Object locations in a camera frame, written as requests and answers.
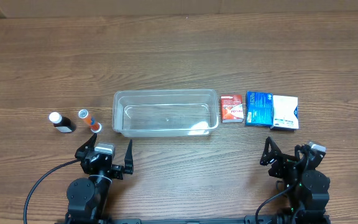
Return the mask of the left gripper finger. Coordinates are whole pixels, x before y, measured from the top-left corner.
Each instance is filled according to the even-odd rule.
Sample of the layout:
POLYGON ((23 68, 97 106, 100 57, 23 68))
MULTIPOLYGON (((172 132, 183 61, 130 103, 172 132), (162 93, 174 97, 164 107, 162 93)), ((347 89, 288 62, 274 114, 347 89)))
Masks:
POLYGON ((133 174, 133 171, 134 171, 134 162, 132 156, 132 140, 130 140, 124 158, 124 173, 133 174))
POLYGON ((75 152, 75 158, 85 158, 90 151, 94 151, 97 134, 94 133, 82 146, 75 152))

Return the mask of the orange tube white cap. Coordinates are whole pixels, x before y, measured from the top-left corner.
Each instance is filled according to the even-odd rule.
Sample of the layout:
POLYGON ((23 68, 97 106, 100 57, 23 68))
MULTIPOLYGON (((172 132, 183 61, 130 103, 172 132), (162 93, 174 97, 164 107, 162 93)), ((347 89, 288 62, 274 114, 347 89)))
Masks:
POLYGON ((78 117, 86 123, 93 133, 99 133, 102 130, 101 123, 97 122, 86 109, 79 110, 78 117))

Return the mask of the dark bottle white cap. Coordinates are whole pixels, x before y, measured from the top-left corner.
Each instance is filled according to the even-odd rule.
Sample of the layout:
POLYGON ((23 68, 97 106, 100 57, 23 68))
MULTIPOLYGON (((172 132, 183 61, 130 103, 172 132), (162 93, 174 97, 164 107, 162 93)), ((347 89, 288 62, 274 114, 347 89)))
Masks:
POLYGON ((58 112, 52 112, 48 116, 49 121, 61 133, 72 133, 76 129, 76 125, 69 118, 62 116, 58 112))

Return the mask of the blue medicine box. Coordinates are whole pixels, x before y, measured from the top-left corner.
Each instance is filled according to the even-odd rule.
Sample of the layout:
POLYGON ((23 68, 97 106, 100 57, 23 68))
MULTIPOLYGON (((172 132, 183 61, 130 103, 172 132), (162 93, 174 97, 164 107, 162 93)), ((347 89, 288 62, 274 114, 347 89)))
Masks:
POLYGON ((248 91, 246 94, 246 125, 270 127, 273 124, 273 95, 248 91))

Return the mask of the white medicine box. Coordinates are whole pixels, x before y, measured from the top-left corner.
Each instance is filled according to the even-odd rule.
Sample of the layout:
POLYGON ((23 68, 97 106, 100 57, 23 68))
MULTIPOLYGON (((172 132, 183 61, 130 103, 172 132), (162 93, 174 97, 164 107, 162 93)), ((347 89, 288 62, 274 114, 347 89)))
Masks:
POLYGON ((298 98, 273 95, 273 121, 270 129, 294 131, 299 127, 298 98))

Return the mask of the red medicine box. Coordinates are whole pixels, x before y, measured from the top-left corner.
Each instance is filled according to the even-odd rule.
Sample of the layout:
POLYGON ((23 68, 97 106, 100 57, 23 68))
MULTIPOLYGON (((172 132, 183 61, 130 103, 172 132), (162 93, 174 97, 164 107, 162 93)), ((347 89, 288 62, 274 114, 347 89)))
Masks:
POLYGON ((223 123, 241 123, 244 109, 241 95, 221 95, 221 118, 223 123))

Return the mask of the clear plastic container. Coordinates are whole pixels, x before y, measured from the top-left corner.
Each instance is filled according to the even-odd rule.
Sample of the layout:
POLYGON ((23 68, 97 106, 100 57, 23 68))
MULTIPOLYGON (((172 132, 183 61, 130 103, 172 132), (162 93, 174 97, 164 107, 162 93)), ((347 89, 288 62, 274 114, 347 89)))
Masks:
POLYGON ((127 138, 207 136, 219 125, 215 90, 125 90, 114 95, 112 129, 127 138))

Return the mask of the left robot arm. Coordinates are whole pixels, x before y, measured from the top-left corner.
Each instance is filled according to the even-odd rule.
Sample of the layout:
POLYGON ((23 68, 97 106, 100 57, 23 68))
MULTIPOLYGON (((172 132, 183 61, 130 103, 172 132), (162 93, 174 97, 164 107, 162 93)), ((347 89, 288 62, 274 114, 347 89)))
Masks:
POLYGON ((97 134, 93 134, 75 152, 75 158, 88 177, 76 179, 68 186, 65 223, 112 223, 112 218, 104 214, 112 181, 133 174, 132 141, 122 166, 112 163, 115 146, 96 140, 97 134))

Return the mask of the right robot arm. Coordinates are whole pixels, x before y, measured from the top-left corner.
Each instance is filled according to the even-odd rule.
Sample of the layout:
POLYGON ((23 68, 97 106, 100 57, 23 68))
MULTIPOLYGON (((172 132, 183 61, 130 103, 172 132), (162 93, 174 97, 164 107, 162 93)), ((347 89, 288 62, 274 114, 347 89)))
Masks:
POLYGON ((256 223, 262 219, 259 212, 268 203, 285 197, 290 206, 281 209, 270 223, 329 223, 325 214, 329 202, 330 178, 316 170, 326 155, 326 148, 313 141, 296 145, 294 155, 284 154, 271 137, 265 140, 260 165, 271 165, 268 174, 277 178, 283 190, 262 202, 254 216, 256 223))

